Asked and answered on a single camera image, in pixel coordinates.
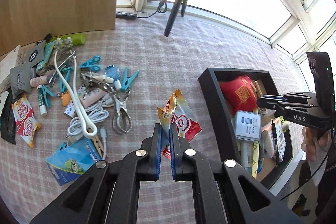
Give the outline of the person right hand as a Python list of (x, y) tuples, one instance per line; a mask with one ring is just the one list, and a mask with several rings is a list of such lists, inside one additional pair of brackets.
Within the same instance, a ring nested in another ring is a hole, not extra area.
[(327, 152), (331, 146), (330, 130), (317, 139), (315, 136), (317, 135), (316, 129), (304, 127), (302, 129), (302, 135), (303, 142), (301, 144), (301, 149), (306, 153), (306, 159), (309, 164), (316, 161), (317, 149), (322, 149)]

